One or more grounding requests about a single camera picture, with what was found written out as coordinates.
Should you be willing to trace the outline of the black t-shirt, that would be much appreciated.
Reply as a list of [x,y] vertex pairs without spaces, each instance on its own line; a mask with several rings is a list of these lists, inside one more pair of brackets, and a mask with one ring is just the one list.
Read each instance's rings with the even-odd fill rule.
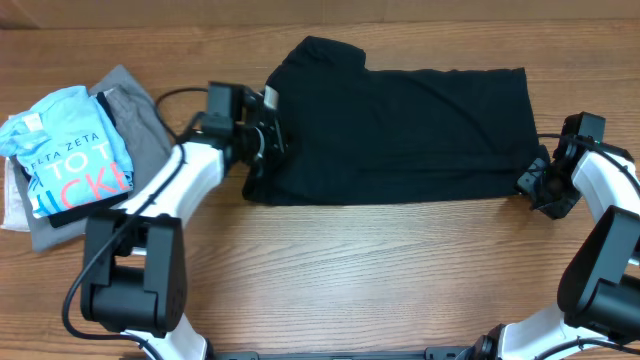
[[545,156],[521,68],[372,71],[365,52],[318,37],[273,71],[288,149],[246,200],[373,205],[510,196]]

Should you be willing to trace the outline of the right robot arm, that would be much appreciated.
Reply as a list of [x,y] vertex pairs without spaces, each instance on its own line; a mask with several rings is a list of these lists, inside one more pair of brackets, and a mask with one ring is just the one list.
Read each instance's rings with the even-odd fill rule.
[[564,271],[555,304],[499,325],[460,353],[462,359],[565,359],[601,347],[635,354],[639,281],[639,181],[623,148],[604,143],[606,121],[581,112],[564,121],[550,159],[517,180],[533,209],[558,220],[584,200],[595,226]]

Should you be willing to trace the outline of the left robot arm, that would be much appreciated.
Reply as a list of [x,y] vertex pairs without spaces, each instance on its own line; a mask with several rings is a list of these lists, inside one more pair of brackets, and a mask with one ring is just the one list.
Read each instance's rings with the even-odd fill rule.
[[186,129],[162,169],[115,209],[86,223],[83,269],[62,308],[67,331],[73,297],[85,320],[100,324],[102,340],[136,343],[149,359],[211,359],[210,342],[190,324],[183,229],[204,198],[238,162],[253,177],[267,175],[283,158],[286,140],[278,92],[212,82],[207,105]]

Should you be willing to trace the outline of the grey folded garment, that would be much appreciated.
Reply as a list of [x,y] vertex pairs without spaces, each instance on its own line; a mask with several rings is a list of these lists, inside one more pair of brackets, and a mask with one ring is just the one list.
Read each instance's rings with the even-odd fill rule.
[[[160,124],[153,99],[122,65],[116,66],[89,93],[102,92],[114,116],[115,128],[125,142],[133,161],[132,195],[142,190],[164,166],[171,153],[168,135]],[[31,233],[32,249],[44,252],[84,234],[87,216],[60,227],[48,218],[35,218],[32,207],[24,205]]]

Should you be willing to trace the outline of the light blue printed t-shirt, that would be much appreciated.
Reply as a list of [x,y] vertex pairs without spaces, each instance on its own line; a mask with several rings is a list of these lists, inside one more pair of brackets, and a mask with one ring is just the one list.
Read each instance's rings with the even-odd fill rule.
[[30,176],[36,218],[127,194],[133,161],[113,122],[84,86],[52,92],[1,126],[1,155]]

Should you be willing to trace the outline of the white folded garment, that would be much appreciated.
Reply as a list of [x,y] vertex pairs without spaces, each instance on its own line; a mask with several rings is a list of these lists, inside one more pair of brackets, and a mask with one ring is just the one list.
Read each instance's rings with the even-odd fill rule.
[[22,199],[20,197],[14,166],[9,158],[4,166],[4,218],[1,228],[16,232],[29,232],[29,225]]

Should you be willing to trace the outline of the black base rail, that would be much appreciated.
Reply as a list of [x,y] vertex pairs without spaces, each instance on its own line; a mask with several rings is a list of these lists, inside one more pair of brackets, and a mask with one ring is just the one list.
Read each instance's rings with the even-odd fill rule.
[[421,351],[371,351],[260,354],[247,352],[216,352],[214,360],[465,360],[470,359],[471,347],[436,346]]

